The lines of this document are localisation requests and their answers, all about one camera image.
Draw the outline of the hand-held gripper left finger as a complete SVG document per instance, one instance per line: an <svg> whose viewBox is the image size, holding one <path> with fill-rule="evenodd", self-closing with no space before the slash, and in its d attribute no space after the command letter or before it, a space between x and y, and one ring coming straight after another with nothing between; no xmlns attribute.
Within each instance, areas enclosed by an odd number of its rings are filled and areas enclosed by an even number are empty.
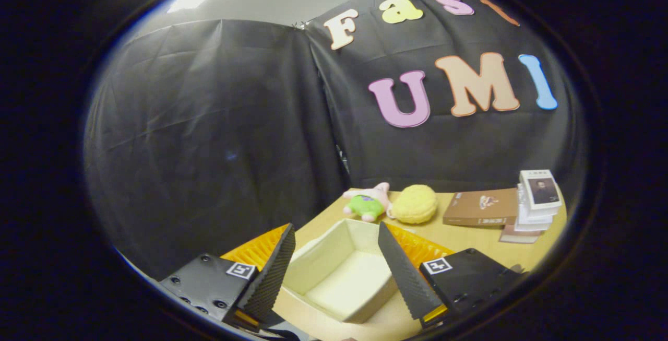
<svg viewBox="0 0 668 341"><path fill-rule="evenodd" d="M272 315L295 248L285 224L217 256L203 253L160 281L203 314L246 331L259 331Z"/></svg>

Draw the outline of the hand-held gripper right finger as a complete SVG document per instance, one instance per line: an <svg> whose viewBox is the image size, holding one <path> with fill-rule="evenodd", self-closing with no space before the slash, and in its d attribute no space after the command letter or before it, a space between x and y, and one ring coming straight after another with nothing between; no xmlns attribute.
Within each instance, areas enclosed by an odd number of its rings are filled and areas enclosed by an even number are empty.
<svg viewBox="0 0 668 341"><path fill-rule="evenodd" d="M448 253L386 222L379 224L377 242L411 317L424 328L479 310L522 278L477 249Z"/></svg>

